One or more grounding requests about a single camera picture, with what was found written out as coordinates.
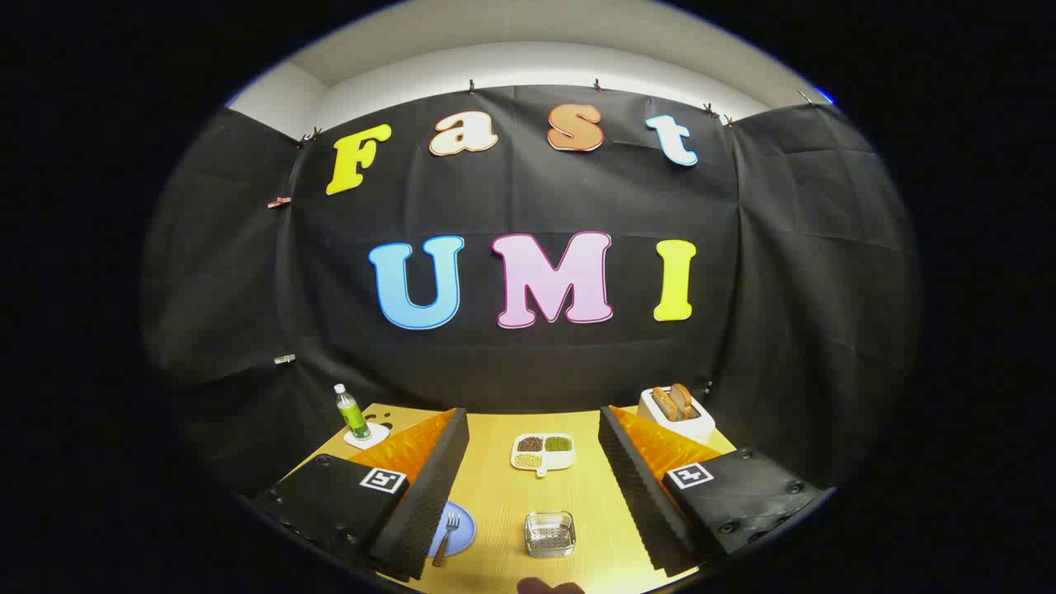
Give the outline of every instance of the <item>toast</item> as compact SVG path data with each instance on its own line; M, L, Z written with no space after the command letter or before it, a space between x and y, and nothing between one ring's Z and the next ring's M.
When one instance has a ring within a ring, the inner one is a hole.
M693 407L693 396L690 395L690 390L685 386L672 384L671 400L678 407L678 410L682 412L683 419L696 419L700 416L697 409Z
M675 402L671 400L671 396L664 393L660 388L653 388L653 401L657 403L660 408L660 412L667 417L667 421L682 421L685 415L675 405Z

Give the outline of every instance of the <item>orange foam pad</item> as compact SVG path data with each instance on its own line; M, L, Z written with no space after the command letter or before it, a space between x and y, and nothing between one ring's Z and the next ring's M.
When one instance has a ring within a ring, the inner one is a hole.
M431 416L421 423L412 425L371 449L363 450L348 460L363 466L385 468L407 475L409 483L414 484L421 472L426 460L432 453L433 447L439 441L444 428L454 416L455 409Z
M645 465L648 466L649 471L653 472L661 486L663 486L663 476L667 470L721 456L720 452L679 435L648 419L631 414L611 405L608 408L623 426L624 432L630 438L630 443L635 444L638 453L641 454Z

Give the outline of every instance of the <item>white ceiling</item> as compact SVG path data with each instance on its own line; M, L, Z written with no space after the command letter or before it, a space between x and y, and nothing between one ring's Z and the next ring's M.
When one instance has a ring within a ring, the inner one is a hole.
M648 0L410 0L336 31L290 61L333 87L422 54L499 41L563 41L641 54L771 108L804 103L797 90L824 100L810 82L743 40Z

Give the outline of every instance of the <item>white divided dish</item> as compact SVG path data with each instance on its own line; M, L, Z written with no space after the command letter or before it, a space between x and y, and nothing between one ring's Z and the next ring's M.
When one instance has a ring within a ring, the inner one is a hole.
M526 438L539 438L543 441L543 449L540 451L517 451L517 444L521 440ZM547 438L565 438L572 445L572 448L568 451L546 451L546 439ZM518 466L516 462L517 456L522 453L527 453L530 456L539 456L542 459L542 464L539 468L530 468L528 466ZM568 433L524 433L517 435L513 440L513 447L510 449L510 465L514 468L521 470L535 470L535 476L543 478L546 476L547 470L562 470L568 468L576 463L576 440L572 439Z

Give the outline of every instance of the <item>white coaster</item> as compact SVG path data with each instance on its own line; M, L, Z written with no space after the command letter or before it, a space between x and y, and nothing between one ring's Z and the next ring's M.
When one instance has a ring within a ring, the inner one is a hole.
M385 438L389 437L389 427L385 427L384 425L367 423L366 426L371 428L371 439L357 440L356 437L352 434L352 431L346 429L344 431L344 443L358 449L371 449L371 447L380 444L385 441Z

